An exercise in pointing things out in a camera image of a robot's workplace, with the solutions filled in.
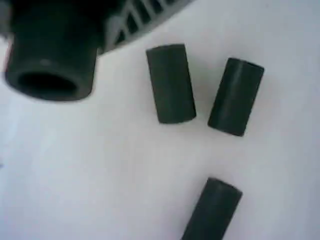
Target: cylinder opening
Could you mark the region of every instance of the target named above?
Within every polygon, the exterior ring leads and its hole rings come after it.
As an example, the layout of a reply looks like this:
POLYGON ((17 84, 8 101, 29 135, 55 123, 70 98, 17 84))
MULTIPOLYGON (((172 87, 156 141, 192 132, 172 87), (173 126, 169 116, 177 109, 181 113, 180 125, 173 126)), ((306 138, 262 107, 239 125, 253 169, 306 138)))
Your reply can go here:
POLYGON ((77 91, 73 82, 50 73, 25 73, 17 84, 21 92, 45 100, 67 99, 77 91))

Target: white surface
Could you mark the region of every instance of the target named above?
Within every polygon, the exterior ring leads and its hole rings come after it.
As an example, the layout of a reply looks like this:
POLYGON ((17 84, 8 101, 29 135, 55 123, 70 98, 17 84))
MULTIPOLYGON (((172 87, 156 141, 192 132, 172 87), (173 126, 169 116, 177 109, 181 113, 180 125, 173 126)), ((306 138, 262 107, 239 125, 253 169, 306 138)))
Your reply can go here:
POLYGON ((319 13, 318 0, 197 0, 104 55, 85 101, 1 83, 0 239, 179 240, 209 176, 244 192, 225 240, 318 239, 319 13), (179 42, 198 117, 160 125, 145 49, 179 42), (206 126, 230 56, 266 68, 244 138, 206 126))

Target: gray plastic part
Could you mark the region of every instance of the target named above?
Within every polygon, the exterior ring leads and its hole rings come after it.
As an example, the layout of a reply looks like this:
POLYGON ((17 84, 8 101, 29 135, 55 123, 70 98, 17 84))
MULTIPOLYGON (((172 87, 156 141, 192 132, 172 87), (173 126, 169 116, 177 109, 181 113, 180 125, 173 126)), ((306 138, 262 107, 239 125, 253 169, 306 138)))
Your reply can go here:
MULTIPOLYGON (((105 46, 99 51, 99 54, 109 52, 138 39, 193 1, 127 0, 118 14, 113 14, 105 20, 105 46)), ((8 25, 11 8, 8 2, 9 0, 0 0, 0 35, 5 38, 10 31, 8 25)))

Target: hollow cylinder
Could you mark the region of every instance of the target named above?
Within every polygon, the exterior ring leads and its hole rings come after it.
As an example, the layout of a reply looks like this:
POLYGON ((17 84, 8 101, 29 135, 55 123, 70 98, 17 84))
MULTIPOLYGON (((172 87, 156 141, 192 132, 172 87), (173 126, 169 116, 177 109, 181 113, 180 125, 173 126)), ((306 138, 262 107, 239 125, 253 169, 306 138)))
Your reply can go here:
POLYGON ((94 21, 68 1, 16 11, 5 80, 15 90, 49 101, 76 101, 93 89, 101 36, 94 21))
POLYGON ((241 197, 234 186, 209 178, 182 240, 222 240, 241 197))
POLYGON ((146 52, 157 117, 178 124, 196 117, 184 44, 159 46, 146 52))
POLYGON ((212 128, 242 137, 265 69, 254 63, 229 58, 208 121, 212 128))

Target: cylindrical sleeve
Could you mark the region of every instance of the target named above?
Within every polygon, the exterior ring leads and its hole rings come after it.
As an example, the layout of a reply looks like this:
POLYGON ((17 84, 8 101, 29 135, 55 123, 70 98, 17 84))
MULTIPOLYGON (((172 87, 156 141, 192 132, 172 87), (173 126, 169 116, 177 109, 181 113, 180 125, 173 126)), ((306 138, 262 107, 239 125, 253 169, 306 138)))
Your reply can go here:
POLYGON ((160 46, 146 52, 157 117, 178 124, 196 117, 184 44, 160 46))
POLYGON ((235 187, 209 178, 182 240, 222 240, 241 197, 235 187))
POLYGON ((240 137, 245 134, 264 70, 244 60, 228 59, 209 127, 240 137))

